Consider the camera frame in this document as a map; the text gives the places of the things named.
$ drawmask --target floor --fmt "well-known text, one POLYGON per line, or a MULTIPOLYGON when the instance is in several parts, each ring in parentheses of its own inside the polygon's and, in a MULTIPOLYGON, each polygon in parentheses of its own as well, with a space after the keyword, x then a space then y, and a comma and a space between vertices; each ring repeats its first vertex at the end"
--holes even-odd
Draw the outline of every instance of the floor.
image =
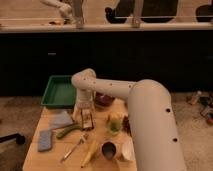
MULTIPOLYGON (((114 8, 118 0, 84 0, 83 13, 86 24, 109 24, 105 19, 105 7, 114 8)), ((177 16, 170 22, 196 22, 195 10, 208 5, 211 0, 179 0, 177 16)), ((59 12, 43 5, 39 0, 0 0, 0 24, 45 25, 50 21, 61 20, 59 12)))
MULTIPOLYGON (((188 171, 213 170, 213 127, 206 124, 199 112, 201 104, 186 103, 192 93, 172 93, 181 145, 188 171)), ((0 97, 0 136, 20 132, 25 145, 14 141, 0 144, 0 170, 21 171, 32 136, 40 118, 41 97, 0 97)))

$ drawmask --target gray sponge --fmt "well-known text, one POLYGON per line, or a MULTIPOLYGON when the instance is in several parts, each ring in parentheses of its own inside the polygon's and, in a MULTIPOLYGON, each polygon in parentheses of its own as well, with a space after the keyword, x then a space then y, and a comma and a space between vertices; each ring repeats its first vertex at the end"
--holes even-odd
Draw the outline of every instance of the gray sponge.
POLYGON ((40 131, 38 140, 38 151, 47 151, 52 149, 52 130, 40 131))

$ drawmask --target food item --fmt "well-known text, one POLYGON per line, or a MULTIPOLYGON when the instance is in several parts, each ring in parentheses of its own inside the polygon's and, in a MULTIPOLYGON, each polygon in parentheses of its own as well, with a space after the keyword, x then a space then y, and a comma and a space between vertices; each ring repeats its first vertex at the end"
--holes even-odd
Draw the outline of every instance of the food item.
POLYGON ((122 130, 122 117, 119 114, 110 114, 107 127, 111 135, 117 135, 122 130))
POLYGON ((90 160, 92 159, 98 148, 99 142, 97 140, 93 140, 92 144, 89 146, 86 156, 84 157, 84 160, 81 164, 81 168, 85 167, 90 162, 90 160))
POLYGON ((97 105, 107 107, 107 106, 110 106, 114 100, 115 100, 114 97, 111 97, 111 96, 96 92, 95 103, 97 105))
POLYGON ((73 125, 65 128, 64 130, 62 130, 61 132, 57 133, 56 138, 57 139, 62 139, 63 137, 65 137, 69 132, 73 131, 73 130, 82 130, 81 126, 77 123, 74 123, 73 125))

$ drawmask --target wooden table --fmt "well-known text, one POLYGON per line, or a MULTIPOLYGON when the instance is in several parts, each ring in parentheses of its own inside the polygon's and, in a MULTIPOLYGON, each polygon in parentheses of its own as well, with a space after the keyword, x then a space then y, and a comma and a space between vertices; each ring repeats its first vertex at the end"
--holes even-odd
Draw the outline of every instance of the wooden table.
POLYGON ((94 125, 95 129, 89 132, 89 140, 87 143, 82 144, 74 151, 74 153, 62 164, 60 159, 71 149, 84 134, 81 131, 73 131, 69 133, 62 140, 55 138, 55 130, 53 134, 53 148, 47 152, 38 152, 38 138, 39 131, 49 128, 49 121, 59 113, 59 110, 43 109, 41 118, 36 128, 32 143, 30 145, 28 154, 23 166, 24 171, 136 171, 136 162, 125 162, 121 158, 121 145, 130 138, 125 132, 119 133, 117 136, 112 137, 107 132, 106 119, 109 113, 119 113, 127 115, 127 109, 124 102, 116 99, 112 106, 102 111, 95 111, 94 125), (92 139, 98 139, 101 144, 110 140, 115 143, 117 147, 117 153, 115 159, 112 161, 106 160, 101 154, 101 148, 97 152, 92 161, 85 167, 81 168, 82 160, 87 152, 89 143, 92 139))

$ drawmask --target utensil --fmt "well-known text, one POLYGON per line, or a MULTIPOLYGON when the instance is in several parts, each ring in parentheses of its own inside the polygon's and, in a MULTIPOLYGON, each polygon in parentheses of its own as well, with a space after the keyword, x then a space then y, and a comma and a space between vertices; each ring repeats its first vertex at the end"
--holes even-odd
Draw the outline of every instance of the utensil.
POLYGON ((84 135, 80 138, 80 140, 78 141, 78 143, 62 157, 62 159, 60 160, 60 162, 63 163, 63 162, 64 162, 64 161, 76 150, 76 148, 77 148, 79 145, 85 143, 85 141, 88 139, 88 137, 89 137, 89 135, 88 135, 87 133, 84 134, 84 135))

